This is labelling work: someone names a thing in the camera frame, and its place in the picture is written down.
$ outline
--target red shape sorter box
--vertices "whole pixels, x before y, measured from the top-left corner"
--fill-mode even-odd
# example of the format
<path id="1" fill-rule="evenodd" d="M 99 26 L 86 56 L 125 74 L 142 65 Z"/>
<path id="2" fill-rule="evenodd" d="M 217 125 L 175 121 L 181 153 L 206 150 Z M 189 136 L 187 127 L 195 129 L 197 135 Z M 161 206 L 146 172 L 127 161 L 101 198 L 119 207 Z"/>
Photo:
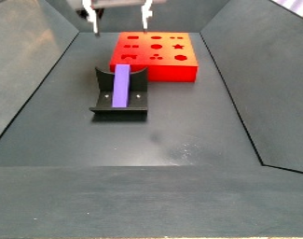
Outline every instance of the red shape sorter box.
<path id="1" fill-rule="evenodd" d="M 198 60 L 189 34 L 183 33 L 121 33 L 110 62 L 130 64 L 131 71 L 149 67 L 150 81 L 195 82 Z"/>

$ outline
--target star-shaped hole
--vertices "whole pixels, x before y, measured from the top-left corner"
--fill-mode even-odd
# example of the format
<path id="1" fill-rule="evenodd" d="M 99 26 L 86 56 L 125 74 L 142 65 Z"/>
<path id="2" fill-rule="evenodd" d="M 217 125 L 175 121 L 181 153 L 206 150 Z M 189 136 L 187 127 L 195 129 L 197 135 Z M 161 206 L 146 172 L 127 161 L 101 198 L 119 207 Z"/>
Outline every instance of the star-shaped hole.
<path id="1" fill-rule="evenodd" d="M 177 45 L 174 46 L 175 49 L 183 49 L 183 47 L 185 47 L 185 46 L 181 45 L 181 44 L 177 44 Z"/>

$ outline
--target circle-shaped hole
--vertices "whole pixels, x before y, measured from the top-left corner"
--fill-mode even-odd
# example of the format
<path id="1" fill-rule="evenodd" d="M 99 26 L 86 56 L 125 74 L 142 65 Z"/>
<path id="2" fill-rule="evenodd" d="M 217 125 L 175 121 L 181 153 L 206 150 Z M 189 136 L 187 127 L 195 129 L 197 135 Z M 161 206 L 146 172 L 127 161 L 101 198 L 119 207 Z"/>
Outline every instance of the circle-shaped hole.
<path id="1" fill-rule="evenodd" d="M 162 45 L 154 44 L 154 45 L 151 45 L 151 49 L 162 49 Z"/>
<path id="2" fill-rule="evenodd" d="M 178 55 L 178 56 L 175 56 L 175 59 L 177 59 L 178 61 L 186 61 L 186 60 L 187 60 L 187 57 L 183 56 L 183 55 Z"/>

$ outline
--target black plastic holder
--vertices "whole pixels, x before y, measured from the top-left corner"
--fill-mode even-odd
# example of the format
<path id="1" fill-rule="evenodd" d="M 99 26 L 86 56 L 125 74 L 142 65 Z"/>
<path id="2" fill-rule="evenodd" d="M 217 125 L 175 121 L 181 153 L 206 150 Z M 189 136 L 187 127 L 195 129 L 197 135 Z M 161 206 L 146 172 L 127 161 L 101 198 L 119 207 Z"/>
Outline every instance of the black plastic holder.
<path id="1" fill-rule="evenodd" d="M 146 120 L 147 117 L 147 68 L 130 74 L 127 107 L 113 107 L 115 74 L 97 68 L 99 99 L 90 110 L 95 120 Z"/>

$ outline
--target purple block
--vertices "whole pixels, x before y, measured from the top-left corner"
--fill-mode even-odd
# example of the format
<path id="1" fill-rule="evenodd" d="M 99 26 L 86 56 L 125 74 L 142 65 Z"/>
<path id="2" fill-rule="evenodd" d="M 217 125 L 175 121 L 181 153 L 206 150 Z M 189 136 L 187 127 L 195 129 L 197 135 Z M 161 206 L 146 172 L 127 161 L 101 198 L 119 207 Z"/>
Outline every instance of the purple block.
<path id="1" fill-rule="evenodd" d="M 113 107 L 126 108 L 130 85 L 130 64 L 117 64 Z"/>

